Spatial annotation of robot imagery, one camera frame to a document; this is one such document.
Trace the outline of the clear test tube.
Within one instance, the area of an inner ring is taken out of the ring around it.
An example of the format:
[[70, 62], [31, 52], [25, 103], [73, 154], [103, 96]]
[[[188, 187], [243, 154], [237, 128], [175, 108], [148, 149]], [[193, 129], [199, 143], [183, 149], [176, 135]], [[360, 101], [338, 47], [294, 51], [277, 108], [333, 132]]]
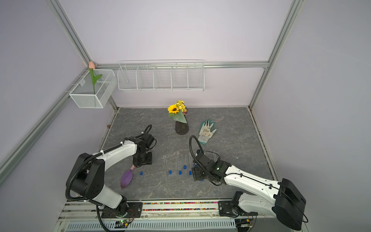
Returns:
[[217, 162], [217, 160], [218, 160], [218, 155], [214, 152], [213, 152], [213, 160], [214, 160], [214, 162]]

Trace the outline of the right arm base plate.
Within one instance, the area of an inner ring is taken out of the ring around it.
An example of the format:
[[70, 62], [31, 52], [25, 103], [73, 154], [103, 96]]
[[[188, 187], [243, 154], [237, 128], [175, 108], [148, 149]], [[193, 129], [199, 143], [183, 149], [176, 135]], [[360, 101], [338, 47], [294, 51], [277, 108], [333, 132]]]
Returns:
[[257, 212], [245, 212], [231, 201], [218, 201], [218, 213], [220, 216], [237, 218], [239, 216], [257, 216]]

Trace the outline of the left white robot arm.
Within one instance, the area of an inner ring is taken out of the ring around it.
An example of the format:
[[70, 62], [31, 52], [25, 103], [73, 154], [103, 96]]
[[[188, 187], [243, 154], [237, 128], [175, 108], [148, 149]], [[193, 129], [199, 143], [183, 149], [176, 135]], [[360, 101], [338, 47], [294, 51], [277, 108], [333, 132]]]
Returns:
[[129, 211], [127, 198], [105, 184], [105, 174], [117, 163], [131, 157], [135, 168], [152, 164], [152, 149], [157, 141], [150, 134], [149, 124], [137, 136], [124, 138], [118, 145], [95, 154], [78, 156], [66, 181], [65, 197], [68, 201], [88, 201], [105, 206], [119, 216]]

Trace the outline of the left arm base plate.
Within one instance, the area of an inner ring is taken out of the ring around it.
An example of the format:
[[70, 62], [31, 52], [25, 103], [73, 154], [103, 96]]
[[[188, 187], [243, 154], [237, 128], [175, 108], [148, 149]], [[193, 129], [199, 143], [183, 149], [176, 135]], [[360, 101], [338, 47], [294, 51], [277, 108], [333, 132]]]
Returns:
[[127, 202], [116, 209], [104, 207], [102, 218], [139, 218], [143, 209], [142, 202]]

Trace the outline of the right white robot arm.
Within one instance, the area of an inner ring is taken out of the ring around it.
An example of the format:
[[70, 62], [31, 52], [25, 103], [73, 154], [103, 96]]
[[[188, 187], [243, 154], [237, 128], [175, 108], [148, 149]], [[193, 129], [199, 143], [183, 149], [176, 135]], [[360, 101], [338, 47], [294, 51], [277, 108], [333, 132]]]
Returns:
[[201, 143], [192, 135], [189, 150], [193, 162], [194, 181], [208, 180], [215, 186], [229, 185], [240, 188], [231, 206], [239, 212], [257, 212], [275, 216], [286, 227], [300, 231], [308, 223], [305, 215], [306, 199], [294, 183], [283, 178], [269, 180], [243, 171], [221, 159], [212, 160], [206, 155]]

